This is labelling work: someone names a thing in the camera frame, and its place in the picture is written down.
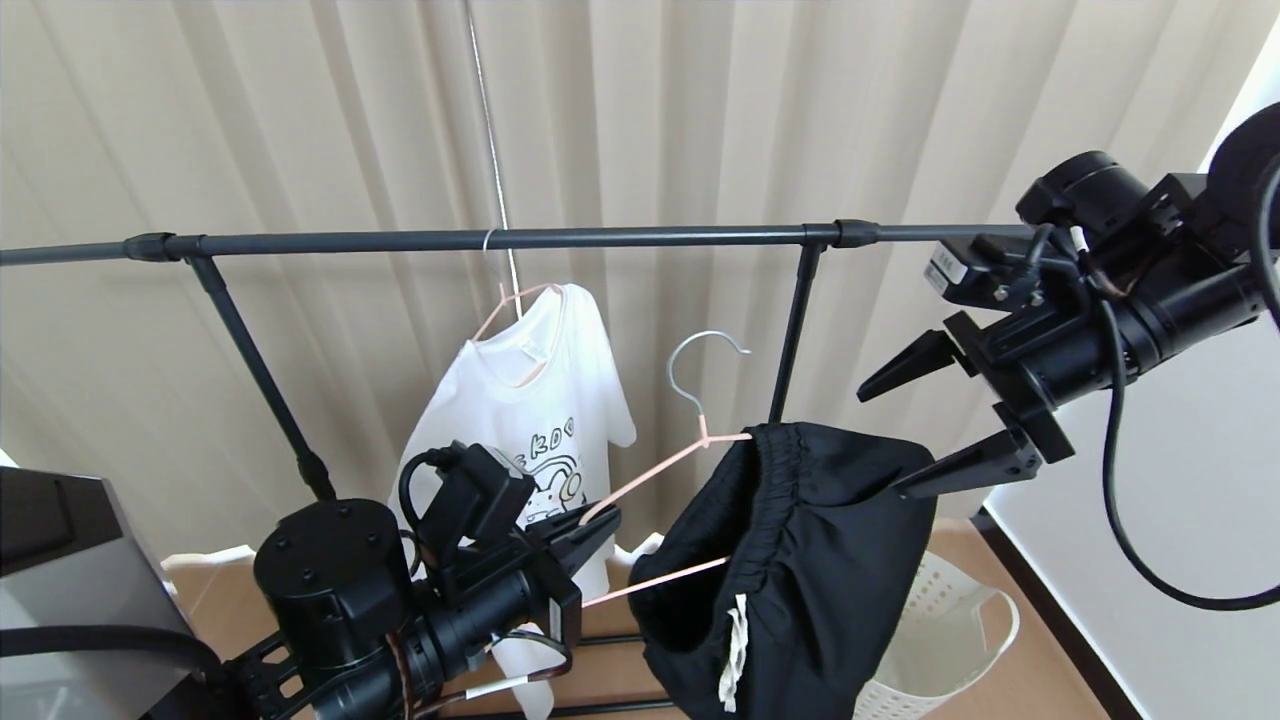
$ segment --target beige curtain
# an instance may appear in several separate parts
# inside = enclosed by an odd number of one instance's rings
[[[474,3],[512,227],[1014,222],[1027,184],[1105,149],[1190,170],[1280,0]],[[146,231],[500,224],[467,5],[5,0],[4,247]],[[914,438],[989,433],[957,369],[854,389],[948,309],[928,246],[832,250],[787,419]],[[494,254],[502,260],[502,254]],[[605,315],[640,441],[625,482],[687,443],[678,373],[717,430],[762,421],[795,249],[520,251]],[[385,497],[404,439],[495,301],[479,254],[238,258],[233,296],[340,493]],[[307,491],[183,265],[0,274],[0,445],[111,478],[155,551],[256,543]],[[669,523],[710,451],[626,506]],[[955,505],[961,512],[972,505]]]

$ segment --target white t-shirt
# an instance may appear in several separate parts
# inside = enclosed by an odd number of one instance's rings
[[[538,482],[518,520],[525,527],[608,496],[608,443],[625,447],[635,438],[595,299],[575,284],[553,286],[509,328],[462,346],[413,428],[401,466],[454,439],[497,447]],[[439,489],[435,469],[419,468],[410,489],[415,510],[425,512]],[[387,505],[407,527],[394,483]],[[611,555],[612,538],[573,575],[582,600],[608,592]],[[504,641],[494,657],[508,676],[559,661],[554,651],[527,641]],[[536,701],[521,692],[527,685],[516,692],[530,717],[550,710],[550,691],[538,685]]]

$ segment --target white plastic basket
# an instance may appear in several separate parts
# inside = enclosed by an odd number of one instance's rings
[[[1009,605],[1009,635],[987,647],[982,606]],[[1018,605],[955,565],[924,553],[897,632],[876,676],[858,696],[854,720],[914,720],[963,692],[991,670],[1018,637]]]

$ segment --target floor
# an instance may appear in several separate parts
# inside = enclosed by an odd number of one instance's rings
[[[978,684],[933,711],[929,720],[1088,720],[1107,716],[973,525],[961,520],[940,520],[929,550],[979,582],[1010,593],[1021,614],[1021,630],[1005,657]],[[274,632],[274,619],[253,585],[247,560],[221,565],[166,562],[166,569],[178,588],[179,605],[187,611],[196,633],[224,657],[243,652]],[[993,609],[991,615],[984,612],[983,619],[989,637],[1002,637],[1007,632],[1007,610]],[[635,621],[626,602],[617,601],[589,609],[582,630],[584,635],[627,634],[635,632]],[[494,678],[495,667],[490,664],[460,678],[454,687]],[[648,700],[664,694],[645,667],[636,643],[580,648],[575,653],[573,671],[552,683],[561,706]],[[517,706],[509,693],[495,693],[456,706],[452,715],[513,710]],[[663,708],[586,717],[666,720],[684,715],[675,708]]]

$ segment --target cartoon print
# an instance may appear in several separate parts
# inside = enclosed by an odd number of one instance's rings
[[[525,523],[536,523],[589,502],[581,492],[582,474],[579,473],[577,448],[572,447],[573,443],[564,442],[571,437],[573,418],[547,434],[534,433],[529,438],[529,454],[516,456],[516,462],[538,484],[534,496],[525,505]]]

